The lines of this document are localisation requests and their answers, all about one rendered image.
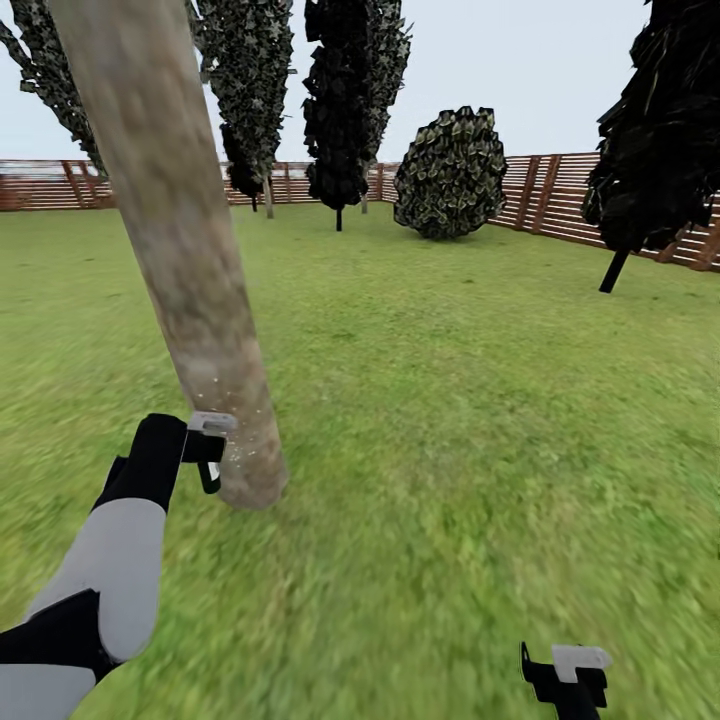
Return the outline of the pesticide atomizer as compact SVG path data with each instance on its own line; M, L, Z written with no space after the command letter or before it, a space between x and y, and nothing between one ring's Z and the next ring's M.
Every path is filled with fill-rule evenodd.
M215 494L221 489L221 480L217 464L218 463L214 461L195 463L199 468L203 492L206 494Z

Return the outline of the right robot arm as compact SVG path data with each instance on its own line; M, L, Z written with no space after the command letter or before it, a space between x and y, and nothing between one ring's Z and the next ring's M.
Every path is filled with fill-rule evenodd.
M552 646L553 665L535 664L521 647L524 677L535 688L538 701L553 703L560 720L600 720L608 684L604 670L608 652L599 646Z

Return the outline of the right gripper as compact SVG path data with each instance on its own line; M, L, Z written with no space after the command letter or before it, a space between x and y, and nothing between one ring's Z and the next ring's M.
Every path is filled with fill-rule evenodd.
M521 661L524 677L535 688L538 701L553 703L557 715L571 705L580 705L597 713L597 707L605 707L603 691L608 684L604 670L577 667L577 683L561 683L553 665L535 664L526 656L526 644L521 647Z

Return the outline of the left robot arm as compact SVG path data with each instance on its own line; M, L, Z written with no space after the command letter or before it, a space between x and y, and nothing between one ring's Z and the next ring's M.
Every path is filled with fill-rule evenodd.
M0 720L66 720L108 673L153 638L165 511L181 463L219 463L232 414L151 413L129 457L115 457L101 497L61 565L0 634ZM195 434L194 434L195 433Z

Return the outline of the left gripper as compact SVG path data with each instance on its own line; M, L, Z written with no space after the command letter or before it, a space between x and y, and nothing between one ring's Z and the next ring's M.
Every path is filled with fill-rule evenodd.
M225 443L227 442L226 437L207 437L207 435L197 432L195 432L195 435L197 437L196 449L185 462L195 464L201 461L214 461L219 463L223 456Z

